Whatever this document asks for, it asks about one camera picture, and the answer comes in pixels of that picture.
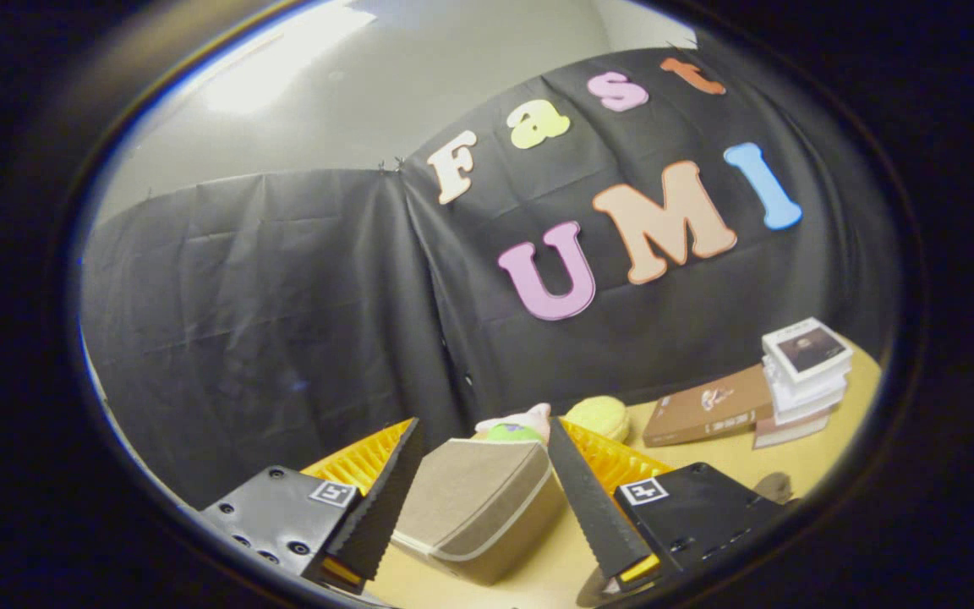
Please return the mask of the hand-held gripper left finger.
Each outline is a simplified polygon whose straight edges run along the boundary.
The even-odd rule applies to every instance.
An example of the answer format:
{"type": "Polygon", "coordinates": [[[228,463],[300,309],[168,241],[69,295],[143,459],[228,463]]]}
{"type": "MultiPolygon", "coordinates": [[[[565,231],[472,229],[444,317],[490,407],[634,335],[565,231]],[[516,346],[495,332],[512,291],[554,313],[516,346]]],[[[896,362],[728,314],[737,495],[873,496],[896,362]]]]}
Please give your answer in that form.
{"type": "Polygon", "coordinates": [[[425,455],[418,419],[309,467],[264,467],[200,515],[294,577],[360,593],[375,579],[425,455]]]}

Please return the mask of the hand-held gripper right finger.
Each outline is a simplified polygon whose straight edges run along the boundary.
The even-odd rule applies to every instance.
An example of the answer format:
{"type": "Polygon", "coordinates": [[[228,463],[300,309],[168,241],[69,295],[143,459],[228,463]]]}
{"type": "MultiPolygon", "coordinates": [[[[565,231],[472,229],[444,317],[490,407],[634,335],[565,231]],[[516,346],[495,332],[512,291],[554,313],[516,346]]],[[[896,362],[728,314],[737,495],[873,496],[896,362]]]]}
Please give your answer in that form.
{"type": "Polygon", "coordinates": [[[670,468],[558,417],[548,454],[614,595],[670,585],[734,558],[790,506],[705,462],[670,468]]]}

